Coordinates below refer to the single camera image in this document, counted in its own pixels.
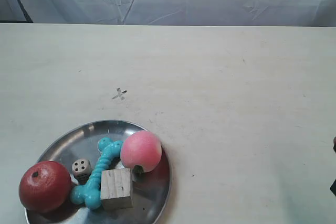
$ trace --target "red apple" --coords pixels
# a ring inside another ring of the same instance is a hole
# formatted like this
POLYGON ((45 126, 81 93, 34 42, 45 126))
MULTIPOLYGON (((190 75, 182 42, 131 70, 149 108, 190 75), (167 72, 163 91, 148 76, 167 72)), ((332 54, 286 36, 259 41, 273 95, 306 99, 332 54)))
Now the red apple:
POLYGON ((138 131, 122 144, 120 159, 124 167, 147 173, 158 165, 161 155, 159 138, 152 132, 138 131))
POLYGON ((68 170, 54 161, 43 161, 32 166, 23 175, 19 197, 28 210, 45 213, 58 208, 71 190, 68 170))

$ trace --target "rubber chew toy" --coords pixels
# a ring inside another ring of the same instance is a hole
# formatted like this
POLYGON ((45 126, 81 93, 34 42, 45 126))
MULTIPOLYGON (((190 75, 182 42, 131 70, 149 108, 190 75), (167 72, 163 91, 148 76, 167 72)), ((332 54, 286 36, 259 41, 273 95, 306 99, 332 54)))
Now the rubber chew toy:
POLYGON ((122 143, 122 141, 113 142, 108 137, 103 137, 99 140, 98 150, 101 152, 101 156, 86 184, 82 186, 75 186, 72 189, 70 194, 70 200, 72 203, 76 205, 85 203, 85 205, 92 210, 100 207, 101 201, 99 187, 101 182, 101 173, 103 170, 109 168, 115 157, 120 156, 122 143))

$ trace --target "white table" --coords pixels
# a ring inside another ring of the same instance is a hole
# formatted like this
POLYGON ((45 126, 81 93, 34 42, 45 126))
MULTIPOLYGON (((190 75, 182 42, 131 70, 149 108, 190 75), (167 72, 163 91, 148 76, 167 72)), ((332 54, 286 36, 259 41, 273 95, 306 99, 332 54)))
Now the white table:
POLYGON ((334 28, 1 24, 1 223, 44 149, 104 119, 166 146, 160 223, 335 223, 335 54, 334 28))

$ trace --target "silver plate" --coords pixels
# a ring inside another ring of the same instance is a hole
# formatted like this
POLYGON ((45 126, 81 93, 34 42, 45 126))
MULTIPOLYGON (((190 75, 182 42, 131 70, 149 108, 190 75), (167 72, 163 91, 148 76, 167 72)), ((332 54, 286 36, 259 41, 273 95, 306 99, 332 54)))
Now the silver plate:
MULTIPOLYGON (((63 164, 71 173, 72 163, 79 158, 87 158, 94 167, 99 158, 98 141, 108 136, 112 140, 125 140, 134 132, 145 130, 125 121, 99 121, 83 125, 70 131, 55 141, 39 158, 40 161, 56 161, 63 164)), ((111 169, 123 168, 120 160, 114 160, 111 169)), ((150 173, 133 176, 133 208, 104 211, 103 208, 89 210, 85 206, 75 206, 65 202, 54 212, 40 215, 26 211, 29 224, 112 224, 112 223, 156 223, 160 217, 172 186, 172 172, 169 159, 162 148, 158 166, 150 173)))

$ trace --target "pink ball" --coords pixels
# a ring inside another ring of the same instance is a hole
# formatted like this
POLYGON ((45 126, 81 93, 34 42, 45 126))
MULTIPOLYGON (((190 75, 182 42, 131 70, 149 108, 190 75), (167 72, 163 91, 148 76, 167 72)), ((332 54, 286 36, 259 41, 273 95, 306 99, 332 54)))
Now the pink ball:
POLYGON ((161 159, 160 140, 154 133, 138 131, 123 143, 120 159, 124 167, 133 169, 141 166, 145 173, 154 170, 161 159))

